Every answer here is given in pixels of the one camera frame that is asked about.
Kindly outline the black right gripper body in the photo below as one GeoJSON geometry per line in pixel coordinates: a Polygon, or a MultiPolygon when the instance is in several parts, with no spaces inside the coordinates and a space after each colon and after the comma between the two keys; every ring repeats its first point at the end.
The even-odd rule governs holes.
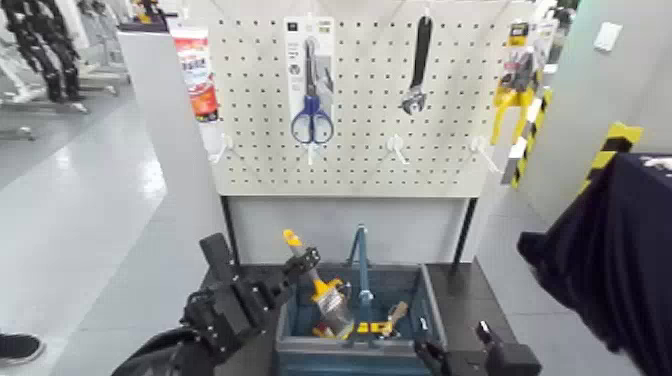
{"type": "Polygon", "coordinates": [[[482,351],[448,353],[441,371],[454,376],[538,376],[541,363],[528,345],[500,343],[482,351]]]}

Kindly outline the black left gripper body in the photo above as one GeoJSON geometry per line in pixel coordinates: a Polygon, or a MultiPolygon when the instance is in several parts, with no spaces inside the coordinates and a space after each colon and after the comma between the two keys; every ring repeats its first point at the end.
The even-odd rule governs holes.
{"type": "Polygon", "coordinates": [[[270,270],[267,274],[227,271],[219,274],[219,334],[253,337],[268,326],[271,314],[291,297],[297,273],[270,270]]]}

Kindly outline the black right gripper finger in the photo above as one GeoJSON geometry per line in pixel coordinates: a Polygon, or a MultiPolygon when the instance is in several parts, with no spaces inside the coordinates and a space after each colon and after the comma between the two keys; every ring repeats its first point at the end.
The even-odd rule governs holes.
{"type": "Polygon", "coordinates": [[[475,334],[485,351],[491,351],[503,346],[501,336],[485,320],[478,322],[475,327],[475,334]]]}
{"type": "Polygon", "coordinates": [[[415,340],[414,350],[433,376],[448,374],[446,353],[440,346],[427,340],[415,340]]]}

